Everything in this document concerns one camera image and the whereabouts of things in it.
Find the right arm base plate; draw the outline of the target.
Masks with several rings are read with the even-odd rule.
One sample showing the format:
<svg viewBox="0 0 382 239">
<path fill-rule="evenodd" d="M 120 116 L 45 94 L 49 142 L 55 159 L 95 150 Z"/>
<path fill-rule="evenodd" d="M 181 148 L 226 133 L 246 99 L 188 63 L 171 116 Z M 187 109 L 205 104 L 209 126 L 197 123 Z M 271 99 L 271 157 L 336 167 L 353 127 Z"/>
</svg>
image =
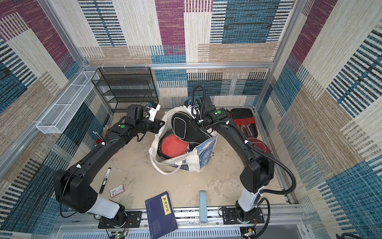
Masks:
<svg viewBox="0 0 382 239">
<path fill-rule="evenodd" d="M 234 224 L 262 224 L 265 222 L 263 212 L 260 207 L 253 208 L 249 212 L 243 212 L 240 208 L 221 207 L 218 210 L 225 225 Z"/>
</svg>

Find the maroon paddle cover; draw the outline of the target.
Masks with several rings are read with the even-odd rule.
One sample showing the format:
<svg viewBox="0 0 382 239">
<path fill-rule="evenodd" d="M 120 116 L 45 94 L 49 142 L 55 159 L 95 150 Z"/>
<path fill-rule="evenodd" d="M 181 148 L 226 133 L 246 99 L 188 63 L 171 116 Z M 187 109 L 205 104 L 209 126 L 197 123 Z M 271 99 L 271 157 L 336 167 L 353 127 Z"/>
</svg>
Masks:
<svg viewBox="0 0 382 239">
<path fill-rule="evenodd" d="M 250 137 L 249 140 L 252 142 L 254 146 L 258 147 L 262 152 L 264 153 L 272 152 L 271 149 L 261 140 L 258 140 L 254 137 Z"/>
</svg>

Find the white canvas tote bag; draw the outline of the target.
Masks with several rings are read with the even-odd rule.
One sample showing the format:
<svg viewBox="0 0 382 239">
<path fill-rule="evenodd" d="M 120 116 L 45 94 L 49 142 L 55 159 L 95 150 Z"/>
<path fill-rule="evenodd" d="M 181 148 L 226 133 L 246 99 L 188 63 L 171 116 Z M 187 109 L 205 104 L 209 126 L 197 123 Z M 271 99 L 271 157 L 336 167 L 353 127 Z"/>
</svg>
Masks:
<svg viewBox="0 0 382 239">
<path fill-rule="evenodd" d="M 163 175 L 171 175 L 179 170 L 202 173 L 210 161 L 218 139 L 212 130 L 203 132 L 205 138 L 191 141 L 197 134 L 192 126 L 186 126 L 192 116 L 185 107 L 175 107 L 164 113 L 164 126 L 154 135 L 149 148 L 153 167 Z"/>
</svg>

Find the black red mesh case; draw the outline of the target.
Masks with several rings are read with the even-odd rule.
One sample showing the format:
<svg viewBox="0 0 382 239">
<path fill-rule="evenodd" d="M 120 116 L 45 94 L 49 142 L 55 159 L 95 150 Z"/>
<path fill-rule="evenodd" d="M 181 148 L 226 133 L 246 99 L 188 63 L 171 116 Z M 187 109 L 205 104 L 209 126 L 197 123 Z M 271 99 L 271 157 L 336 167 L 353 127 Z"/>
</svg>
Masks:
<svg viewBox="0 0 382 239">
<path fill-rule="evenodd" d="M 250 138 L 257 138 L 258 131 L 253 112 L 248 108 L 233 108 L 230 116 L 239 129 Z"/>
</svg>

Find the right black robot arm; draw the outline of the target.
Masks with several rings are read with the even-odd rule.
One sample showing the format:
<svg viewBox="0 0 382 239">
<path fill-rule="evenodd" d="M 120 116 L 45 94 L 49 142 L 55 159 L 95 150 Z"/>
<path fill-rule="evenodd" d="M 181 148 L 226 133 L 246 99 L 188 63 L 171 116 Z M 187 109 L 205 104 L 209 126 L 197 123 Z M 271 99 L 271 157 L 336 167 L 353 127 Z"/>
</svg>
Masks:
<svg viewBox="0 0 382 239">
<path fill-rule="evenodd" d="M 246 217 L 254 208 L 258 207 L 262 191 L 266 189 L 274 177 L 275 164 L 269 158 L 271 153 L 262 152 L 236 126 L 230 114 L 223 108 L 217 109 L 210 97 L 196 99 L 197 109 L 202 114 L 202 125 L 219 133 L 231 145 L 240 157 L 244 169 L 240 174 L 243 186 L 237 201 L 237 213 Z"/>
</svg>

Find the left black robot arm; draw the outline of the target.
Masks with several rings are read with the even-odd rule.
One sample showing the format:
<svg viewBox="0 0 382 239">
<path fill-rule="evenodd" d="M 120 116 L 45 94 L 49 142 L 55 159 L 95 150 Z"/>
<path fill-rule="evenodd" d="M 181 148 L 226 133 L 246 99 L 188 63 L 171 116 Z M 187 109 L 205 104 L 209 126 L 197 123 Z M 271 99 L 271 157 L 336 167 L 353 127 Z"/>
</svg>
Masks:
<svg viewBox="0 0 382 239">
<path fill-rule="evenodd" d="M 56 200 L 78 213 L 92 213 L 112 219 L 121 206 L 103 199 L 91 183 L 102 167 L 138 134 L 158 133 L 165 122 L 156 119 L 156 109 L 146 116 L 147 108 L 130 105 L 126 116 L 108 129 L 104 139 L 79 162 L 53 176 Z"/>
</svg>

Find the black paddle cover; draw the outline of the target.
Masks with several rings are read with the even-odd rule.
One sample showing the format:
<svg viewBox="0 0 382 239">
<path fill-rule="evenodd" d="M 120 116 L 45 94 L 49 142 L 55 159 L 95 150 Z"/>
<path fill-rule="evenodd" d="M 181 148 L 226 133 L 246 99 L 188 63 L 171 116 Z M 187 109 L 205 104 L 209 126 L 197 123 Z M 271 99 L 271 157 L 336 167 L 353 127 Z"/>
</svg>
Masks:
<svg viewBox="0 0 382 239">
<path fill-rule="evenodd" d="M 171 126 L 174 135 L 181 141 L 188 143 L 190 150 L 212 137 L 200 126 L 197 126 L 195 121 L 184 112 L 173 114 Z"/>
</svg>

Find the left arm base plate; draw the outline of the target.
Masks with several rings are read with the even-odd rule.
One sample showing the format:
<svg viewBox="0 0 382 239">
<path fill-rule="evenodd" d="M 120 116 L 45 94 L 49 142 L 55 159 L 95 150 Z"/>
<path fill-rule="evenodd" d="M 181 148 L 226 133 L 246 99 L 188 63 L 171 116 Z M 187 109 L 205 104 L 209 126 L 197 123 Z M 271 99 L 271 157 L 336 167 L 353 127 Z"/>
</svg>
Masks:
<svg viewBox="0 0 382 239">
<path fill-rule="evenodd" d="M 139 228 L 142 211 L 125 211 L 118 213 L 113 219 L 101 217 L 98 229 L 127 229 Z"/>
</svg>

